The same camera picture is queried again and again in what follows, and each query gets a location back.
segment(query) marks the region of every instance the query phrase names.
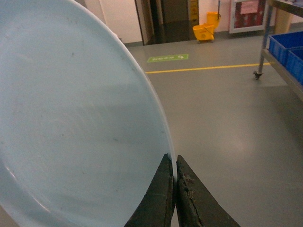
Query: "metal shelf leg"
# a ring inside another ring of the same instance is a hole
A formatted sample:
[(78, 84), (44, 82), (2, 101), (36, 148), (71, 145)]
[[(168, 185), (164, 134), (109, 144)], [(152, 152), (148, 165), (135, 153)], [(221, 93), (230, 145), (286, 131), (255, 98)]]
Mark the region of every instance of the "metal shelf leg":
[[(270, 28), (269, 26), (270, 26), (270, 19), (271, 19), (272, 12), (273, 12), (273, 7), (269, 6), (268, 10), (267, 10), (267, 18), (266, 18), (265, 31), (264, 31), (263, 43), (262, 43), (262, 49), (261, 49), (261, 51), (266, 48), (266, 43), (267, 43), (267, 38), (268, 38), (268, 34), (269, 34), (269, 28)], [(261, 54), (258, 71), (254, 71), (255, 79), (259, 79), (260, 76), (263, 74), (262, 73), (262, 71), (263, 71), (263, 63), (264, 63), (264, 57)]]

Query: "wall baseboard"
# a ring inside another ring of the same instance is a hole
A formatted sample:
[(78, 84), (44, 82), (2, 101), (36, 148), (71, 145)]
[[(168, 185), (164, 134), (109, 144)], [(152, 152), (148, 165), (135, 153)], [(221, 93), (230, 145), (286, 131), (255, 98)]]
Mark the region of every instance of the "wall baseboard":
[(124, 44), (127, 48), (129, 47), (135, 47), (135, 46), (143, 46), (143, 42), (139, 41), (139, 42), (133, 42), (133, 43), (126, 43)]

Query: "dark floor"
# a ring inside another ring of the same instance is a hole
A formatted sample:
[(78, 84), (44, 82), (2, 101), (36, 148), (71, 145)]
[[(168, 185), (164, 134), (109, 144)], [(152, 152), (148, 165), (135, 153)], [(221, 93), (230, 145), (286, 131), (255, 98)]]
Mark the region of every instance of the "dark floor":
[(186, 20), (155, 26), (155, 36), (148, 44), (165, 44), (195, 40), (193, 26), (198, 25), (198, 23), (198, 21)]

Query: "metal shelf rack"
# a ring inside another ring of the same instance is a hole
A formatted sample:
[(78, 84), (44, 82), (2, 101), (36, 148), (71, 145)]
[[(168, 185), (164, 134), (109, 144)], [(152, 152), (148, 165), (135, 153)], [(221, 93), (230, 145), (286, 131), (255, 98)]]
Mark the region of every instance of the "metal shelf rack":
[(303, 2), (301, 4), (292, 3), (284, 0), (268, 0), (268, 9), (267, 9), (267, 19), (266, 25), (264, 29), (264, 37), (263, 43), (261, 47), (261, 56), (260, 56), (260, 64), (258, 71), (255, 71), (255, 78), (259, 79), (263, 74), (263, 63), (264, 58), (269, 61), (269, 63), (273, 66), (273, 68), (279, 73), (279, 75), (284, 79), (284, 81), (289, 85), (289, 87), (298, 95), (298, 97), (303, 101), (303, 86), (286, 70), (284, 66), (282, 66), (275, 57), (266, 49), (267, 46), (267, 38), (269, 34), (269, 25), (270, 19), (272, 15), (273, 8), (278, 8), (283, 11), (292, 13), (294, 15), (303, 17)]

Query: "epoxy floor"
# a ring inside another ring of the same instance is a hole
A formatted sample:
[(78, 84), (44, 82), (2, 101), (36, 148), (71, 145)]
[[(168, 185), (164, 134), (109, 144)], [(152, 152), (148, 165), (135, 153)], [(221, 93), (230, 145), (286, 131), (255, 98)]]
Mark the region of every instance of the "epoxy floor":
[[(181, 154), (242, 227), (303, 226), (303, 103), (271, 66), (255, 80), (262, 37), (129, 48), (164, 107)], [(188, 60), (147, 63), (189, 54)], [(172, 227), (178, 227), (176, 215)]]

